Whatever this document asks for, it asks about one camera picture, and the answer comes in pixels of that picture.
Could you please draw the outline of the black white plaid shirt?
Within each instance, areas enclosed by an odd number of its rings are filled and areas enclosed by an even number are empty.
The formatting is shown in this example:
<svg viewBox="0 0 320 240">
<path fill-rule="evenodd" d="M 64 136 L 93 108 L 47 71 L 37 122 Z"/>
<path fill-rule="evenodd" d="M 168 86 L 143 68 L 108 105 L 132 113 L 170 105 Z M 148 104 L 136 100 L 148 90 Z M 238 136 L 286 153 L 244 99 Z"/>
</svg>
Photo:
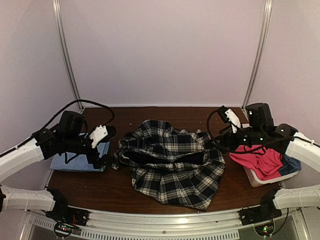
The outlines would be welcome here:
<svg viewBox="0 0 320 240">
<path fill-rule="evenodd" d="M 129 167 L 137 192 L 161 204 L 199 211 L 208 209 L 226 167 L 208 133 L 151 119 L 119 140 L 114 158 L 114 170 Z"/>
</svg>

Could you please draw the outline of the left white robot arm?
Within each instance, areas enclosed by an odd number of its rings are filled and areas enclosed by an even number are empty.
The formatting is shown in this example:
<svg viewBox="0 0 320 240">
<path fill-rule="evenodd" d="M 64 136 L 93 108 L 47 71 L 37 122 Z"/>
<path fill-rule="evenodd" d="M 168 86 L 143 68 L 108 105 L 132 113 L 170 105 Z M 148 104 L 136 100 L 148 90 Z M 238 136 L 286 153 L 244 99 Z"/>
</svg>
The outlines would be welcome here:
<svg viewBox="0 0 320 240">
<path fill-rule="evenodd" d="M 110 136 L 106 125 L 99 125 L 91 133 L 82 134 L 87 128 L 85 117 L 74 111 L 65 111 L 60 121 L 51 128 L 43 127 L 29 138 L 1 153 L 0 179 L 3 181 L 20 170 L 55 155 L 84 155 L 94 168 L 101 167 L 105 161 L 98 152 L 98 145 Z M 41 210 L 52 213 L 61 222 L 72 218 L 72 211 L 63 194 L 56 189 L 26 190 L 1 185 L 0 209 Z"/>
</svg>

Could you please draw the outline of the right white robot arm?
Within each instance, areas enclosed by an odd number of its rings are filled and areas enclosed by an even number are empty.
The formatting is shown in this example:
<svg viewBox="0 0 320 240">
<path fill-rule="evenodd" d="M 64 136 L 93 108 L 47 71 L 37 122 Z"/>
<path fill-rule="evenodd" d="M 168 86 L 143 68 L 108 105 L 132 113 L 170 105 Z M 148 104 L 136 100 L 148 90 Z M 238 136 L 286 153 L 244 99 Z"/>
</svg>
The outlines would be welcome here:
<svg viewBox="0 0 320 240">
<path fill-rule="evenodd" d="M 213 138 L 219 150 L 235 156 L 261 181 L 281 181 L 298 172 L 301 164 L 320 170 L 320 145 L 296 128 L 282 123 L 275 125 L 267 103 L 246 107 L 248 126 L 225 106 L 215 111 L 229 124 Z"/>
</svg>

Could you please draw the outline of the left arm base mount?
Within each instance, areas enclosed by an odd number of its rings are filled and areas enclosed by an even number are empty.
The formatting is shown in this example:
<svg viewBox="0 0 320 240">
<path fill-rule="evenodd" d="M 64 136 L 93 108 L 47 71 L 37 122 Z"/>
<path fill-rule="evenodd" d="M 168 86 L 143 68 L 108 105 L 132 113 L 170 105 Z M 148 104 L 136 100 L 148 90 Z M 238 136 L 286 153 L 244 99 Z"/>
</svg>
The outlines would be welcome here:
<svg viewBox="0 0 320 240">
<path fill-rule="evenodd" d="M 58 222 L 67 224 L 70 226 L 82 226 L 85 227 L 87 225 L 87 221 L 89 219 L 89 211 L 75 208 L 75 207 L 67 207 L 65 211 L 61 210 L 52 210 L 52 211 L 43 211 L 45 216 Z"/>
</svg>

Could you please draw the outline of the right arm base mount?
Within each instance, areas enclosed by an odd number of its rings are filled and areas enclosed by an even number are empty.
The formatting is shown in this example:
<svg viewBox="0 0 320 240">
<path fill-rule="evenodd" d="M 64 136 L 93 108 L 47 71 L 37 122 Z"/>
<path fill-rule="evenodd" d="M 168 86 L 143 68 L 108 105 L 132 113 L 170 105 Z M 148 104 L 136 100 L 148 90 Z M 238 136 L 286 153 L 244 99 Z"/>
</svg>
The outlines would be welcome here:
<svg viewBox="0 0 320 240">
<path fill-rule="evenodd" d="M 243 207 L 239 212 L 239 218 L 243 226 L 271 221 L 281 217 L 282 211 L 273 206 L 259 205 L 254 207 Z"/>
</svg>

